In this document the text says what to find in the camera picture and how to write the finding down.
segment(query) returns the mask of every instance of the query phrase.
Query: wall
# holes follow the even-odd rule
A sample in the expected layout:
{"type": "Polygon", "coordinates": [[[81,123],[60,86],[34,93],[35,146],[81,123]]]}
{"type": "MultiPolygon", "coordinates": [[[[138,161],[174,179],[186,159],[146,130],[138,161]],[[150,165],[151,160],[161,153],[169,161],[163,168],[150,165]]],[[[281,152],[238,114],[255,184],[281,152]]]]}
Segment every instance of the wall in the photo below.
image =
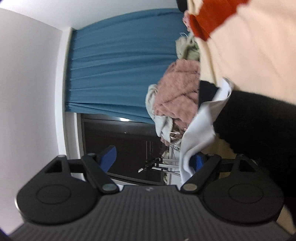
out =
{"type": "Polygon", "coordinates": [[[1,8],[21,13],[58,29],[80,29],[120,14],[176,8],[176,0],[3,0],[1,8]]]}
{"type": "Polygon", "coordinates": [[[54,84],[61,31],[0,9],[0,227],[21,224],[17,191],[58,154],[54,84]]]}

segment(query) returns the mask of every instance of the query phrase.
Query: white cloth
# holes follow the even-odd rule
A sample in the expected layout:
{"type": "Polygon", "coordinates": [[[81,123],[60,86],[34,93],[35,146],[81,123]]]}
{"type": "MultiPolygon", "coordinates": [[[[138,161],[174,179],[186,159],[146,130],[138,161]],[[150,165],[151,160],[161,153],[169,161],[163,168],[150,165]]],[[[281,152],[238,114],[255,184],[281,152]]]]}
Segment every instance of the white cloth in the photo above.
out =
{"type": "Polygon", "coordinates": [[[220,84],[213,100],[201,104],[183,135],[179,161],[182,183],[185,183],[195,173],[195,170],[189,166],[190,158],[215,139],[213,122],[227,103],[233,89],[233,84],[226,78],[223,78],[220,84]]]}
{"type": "Polygon", "coordinates": [[[155,101],[155,95],[157,93],[156,87],[157,85],[150,85],[148,87],[148,92],[145,99],[145,105],[146,105],[148,114],[150,115],[150,117],[155,123],[155,131],[157,136],[163,137],[163,139],[165,139],[170,143],[171,142],[170,132],[172,131],[172,128],[173,128],[173,119],[166,115],[163,115],[163,116],[154,115],[153,104],[155,101]]]}

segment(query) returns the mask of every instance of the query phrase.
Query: black fuzzy fabric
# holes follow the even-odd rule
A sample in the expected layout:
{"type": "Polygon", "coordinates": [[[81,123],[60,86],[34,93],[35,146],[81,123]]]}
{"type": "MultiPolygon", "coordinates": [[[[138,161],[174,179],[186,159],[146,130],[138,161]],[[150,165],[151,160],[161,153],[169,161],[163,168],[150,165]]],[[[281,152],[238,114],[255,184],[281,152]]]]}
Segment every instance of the black fuzzy fabric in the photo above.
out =
{"type": "Polygon", "coordinates": [[[214,128],[235,153],[245,154],[269,170],[296,223],[296,106],[233,91],[214,128]]]}

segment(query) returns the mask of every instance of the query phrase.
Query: white ceiling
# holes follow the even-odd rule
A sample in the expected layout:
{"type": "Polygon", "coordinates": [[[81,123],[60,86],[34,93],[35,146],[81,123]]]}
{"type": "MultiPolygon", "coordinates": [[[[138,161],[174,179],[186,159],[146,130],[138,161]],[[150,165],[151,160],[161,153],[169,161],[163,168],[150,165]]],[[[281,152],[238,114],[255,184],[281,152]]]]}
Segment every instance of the white ceiling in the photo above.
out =
{"type": "Polygon", "coordinates": [[[153,8],[175,8],[176,0],[2,0],[0,8],[63,29],[80,29],[124,13],[153,8]]]}

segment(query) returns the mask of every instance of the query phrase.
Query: curtain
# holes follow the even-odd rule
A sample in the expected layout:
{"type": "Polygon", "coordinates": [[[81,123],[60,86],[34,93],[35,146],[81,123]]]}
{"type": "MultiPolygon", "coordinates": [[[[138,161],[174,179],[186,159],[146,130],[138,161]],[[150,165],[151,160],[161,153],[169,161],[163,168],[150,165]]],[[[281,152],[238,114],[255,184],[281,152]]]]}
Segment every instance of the curtain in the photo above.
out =
{"type": "Polygon", "coordinates": [[[178,9],[133,12],[73,32],[66,111],[153,123],[148,86],[177,59],[175,40],[186,27],[178,9]]]}

